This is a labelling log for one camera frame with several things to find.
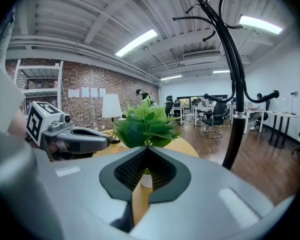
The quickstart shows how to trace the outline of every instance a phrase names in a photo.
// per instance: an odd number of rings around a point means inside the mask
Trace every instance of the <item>black coat rack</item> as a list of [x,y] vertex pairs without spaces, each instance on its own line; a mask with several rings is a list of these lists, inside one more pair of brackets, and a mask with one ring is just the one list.
[[174,17],[173,21],[177,20],[185,20],[185,19],[194,19],[194,20],[202,20],[209,23],[213,27],[213,32],[208,37],[202,39],[203,42],[212,38],[215,34],[218,35],[222,47],[224,49],[224,54],[226,57],[226,61],[229,66],[230,78],[231,78],[231,87],[232,94],[226,100],[221,100],[217,97],[210,96],[209,94],[205,94],[205,99],[210,99],[216,102],[227,103],[234,97],[236,93],[236,112],[233,116],[233,125],[232,132],[230,136],[229,146],[225,154],[224,161],[222,166],[231,169],[232,165],[235,162],[236,156],[239,151],[239,147],[242,141],[242,137],[244,134],[245,127],[245,111],[244,111],[244,94],[245,96],[253,103],[262,103],[273,98],[279,97],[279,92],[274,90],[273,93],[263,96],[262,99],[252,99],[247,92],[246,78],[244,66],[241,61],[241,57],[237,48],[237,45],[234,41],[234,38],[231,36],[229,29],[241,29],[242,25],[230,26],[226,24],[222,17],[222,6],[224,0],[219,1],[218,13],[209,5],[209,0],[197,0],[198,4],[192,5],[185,14],[188,14],[194,7],[201,8],[208,18],[199,17],[199,16],[186,16],[186,17]]

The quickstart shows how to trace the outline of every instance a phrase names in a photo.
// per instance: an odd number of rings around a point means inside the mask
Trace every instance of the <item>brick wall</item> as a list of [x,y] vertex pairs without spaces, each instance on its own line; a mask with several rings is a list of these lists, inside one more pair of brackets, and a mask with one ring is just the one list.
[[[53,59],[23,59],[22,65],[46,65],[54,66],[57,60]],[[6,61],[7,73],[13,79],[14,70],[16,68],[16,60]],[[41,88],[49,88],[50,83],[53,81],[49,79],[40,80]],[[119,102],[122,112],[127,109],[127,105],[137,106],[141,103],[141,96],[136,96],[136,90],[141,89],[146,92],[152,93],[153,97],[159,102],[159,89],[158,86],[151,83],[139,80],[137,78],[121,74],[115,71],[104,69],[101,67],[91,66],[87,64],[81,64],[76,62],[65,61],[62,69],[62,83],[67,100],[63,90],[61,90],[61,107],[65,113],[71,115],[72,120],[78,126],[81,124],[88,128],[98,128],[102,131],[102,126],[105,130],[111,128],[111,119],[102,118],[102,102],[103,98],[68,98],[68,89],[79,89],[81,96],[81,87],[94,87],[105,88],[107,94],[118,94]],[[31,84],[28,84],[29,89],[36,88],[37,80],[32,80]],[[47,97],[45,101],[51,103],[54,97]],[[68,106],[68,103],[74,115],[78,121],[73,117],[72,112]]]

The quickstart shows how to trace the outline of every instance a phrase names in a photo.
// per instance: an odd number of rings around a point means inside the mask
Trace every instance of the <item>fluorescent light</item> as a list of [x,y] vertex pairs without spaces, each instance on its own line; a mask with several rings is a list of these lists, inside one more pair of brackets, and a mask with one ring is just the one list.
[[230,73],[230,70],[216,70],[213,71],[214,74],[220,74],[220,73]]
[[170,76],[170,77],[162,78],[161,81],[172,79],[172,78],[181,78],[181,77],[182,77],[182,75],[175,75],[175,76]]
[[281,27],[273,25],[264,20],[261,20],[258,18],[252,18],[252,17],[248,17],[248,16],[241,16],[239,23],[242,25],[249,25],[249,26],[260,28],[260,29],[264,29],[264,30],[270,31],[275,34],[279,34],[282,31]]
[[123,47],[120,51],[118,51],[115,55],[122,57],[127,52],[130,52],[133,48],[137,47],[138,45],[144,43],[145,41],[148,41],[149,39],[157,36],[158,34],[153,29],[149,30],[148,32],[145,32],[144,34],[140,35],[130,43],[128,43],[125,47]]

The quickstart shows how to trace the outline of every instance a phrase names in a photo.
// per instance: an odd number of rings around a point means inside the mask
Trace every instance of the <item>potted plant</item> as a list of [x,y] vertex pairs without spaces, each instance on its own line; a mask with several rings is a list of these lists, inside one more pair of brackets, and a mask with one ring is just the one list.
[[152,188],[152,178],[151,173],[148,168],[143,172],[142,178],[140,180],[141,184],[146,188]]
[[149,97],[137,108],[127,106],[123,112],[126,120],[113,122],[113,134],[128,148],[140,146],[157,146],[163,148],[172,140],[178,138],[175,124],[167,124],[175,120],[166,116],[165,106],[150,107]]

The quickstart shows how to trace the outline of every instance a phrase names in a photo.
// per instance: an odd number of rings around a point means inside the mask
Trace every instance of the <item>white wall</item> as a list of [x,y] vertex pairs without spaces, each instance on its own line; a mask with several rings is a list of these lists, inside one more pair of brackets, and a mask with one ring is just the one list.
[[[291,95],[298,91],[298,97],[293,99],[293,112],[300,117],[300,38],[291,34],[275,49],[256,63],[247,68],[246,83],[248,93],[256,98],[257,93],[270,94],[273,90],[280,92],[280,97],[272,99],[269,110],[290,112]],[[269,115],[266,124],[273,126],[274,115]],[[280,118],[277,118],[276,128],[279,128]],[[283,119],[284,132],[286,119]],[[299,140],[300,118],[291,118],[288,135]]]
[[231,79],[228,77],[202,77],[198,79],[185,80],[178,83],[166,84],[163,88],[164,102],[166,97],[172,95],[177,97],[209,95],[231,95]]

